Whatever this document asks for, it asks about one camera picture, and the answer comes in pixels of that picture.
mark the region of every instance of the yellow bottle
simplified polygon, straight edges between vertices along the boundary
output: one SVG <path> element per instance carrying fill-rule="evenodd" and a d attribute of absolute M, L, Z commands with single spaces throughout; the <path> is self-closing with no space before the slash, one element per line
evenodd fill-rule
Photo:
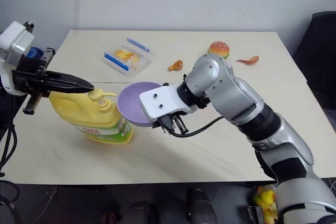
<path fill-rule="evenodd" d="M 49 100 L 56 113 L 92 140 L 108 144 L 127 144 L 131 140 L 131 124 L 121 116 L 115 97 L 101 89 L 88 94 L 51 92 Z"/>

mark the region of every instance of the purple bowl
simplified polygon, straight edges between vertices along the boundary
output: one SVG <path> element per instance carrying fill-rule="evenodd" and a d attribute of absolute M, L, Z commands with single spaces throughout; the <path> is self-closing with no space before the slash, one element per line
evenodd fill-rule
<path fill-rule="evenodd" d="M 142 92 L 155 89 L 161 85 L 154 82 L 137 82 L 124 88 L 118 95 L 118 110 L 130 123 L 140 127 L 151 127 L 153 122 L 149 121 L 143 111 L 139 95 Z"/>

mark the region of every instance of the white wall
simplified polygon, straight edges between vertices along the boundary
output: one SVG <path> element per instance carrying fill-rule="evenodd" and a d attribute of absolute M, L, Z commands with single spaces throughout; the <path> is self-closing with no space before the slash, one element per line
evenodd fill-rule
<path fill-rule="evenodd" d="M 31 20 L 43 48 L 71 28 L 272 30 L 293 53 L 311 15 L 335 9 L 336 0 L 0 0 L 0 29 Z"/>

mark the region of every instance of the table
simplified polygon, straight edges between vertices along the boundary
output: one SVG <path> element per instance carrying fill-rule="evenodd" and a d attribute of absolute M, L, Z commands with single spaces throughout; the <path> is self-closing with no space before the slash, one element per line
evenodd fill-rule
<path fill-rule="evenodd" d="M 131 37 L 155 52 L 153 63 L 136 77 L 126 77 L 101 61 L 103 47 L 116 38 Z M 174 32 L 71 30 L 49 65 L 106 91 L 120 92 L 130 83 L 181 82 L 210 43 L 230 46 L 228 61 L 275 111 L 306 140 L 320 177 L 336 176 L 335 133 L 306 80 L 278 35 L 273 32 Z M 260 57 L 253 66 L 235 62 Z M 181 71 L 166 69 L 182 59 Z M 184 117 L 190 131 L 218 117 L 209 106 Z M 18 147 L 6 164 L 6 178 L 25 184 L 126 184 L 268 180 L 252 146 L 224 120 L 191 138 L 174 138 L 161 129 L 135 127 L 129 145 L 96 143 L 81 135 L 42 99 L 35 115 L 15 118 Z"/>

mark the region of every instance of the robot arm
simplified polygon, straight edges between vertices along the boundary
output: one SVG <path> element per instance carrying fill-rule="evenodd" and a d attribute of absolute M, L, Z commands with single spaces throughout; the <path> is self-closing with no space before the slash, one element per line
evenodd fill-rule
<path fill-rule="evenodd" d="M 179 87 L 144 92 L 140 101 L 154 127 L 161 126 L 171 134 L 174 123 L 182 134 L 187 132 L 180 115 L 211 102 L 247 136 L 264 172 L 277 180 L 277 209 L 285 223 L 335 220 L 336 199 L 313 172 L 310 148 L 218 55 L 201 56 Z"/>
<path fill-rule="evenodd" d="M 47 71 L 55 50 L 47 48 L 40 59 L 26 57 L 35 39 L 34 24 L 23 25 L 13 22 L 0 34 L 0 74 L 7 93 L 30 94 L 26 114 L 34 114 L 41 97 L 48 97 L 51 91 L 63 93 L 86 93 L 94 89 L 85 80 L 69 74 Z"/>

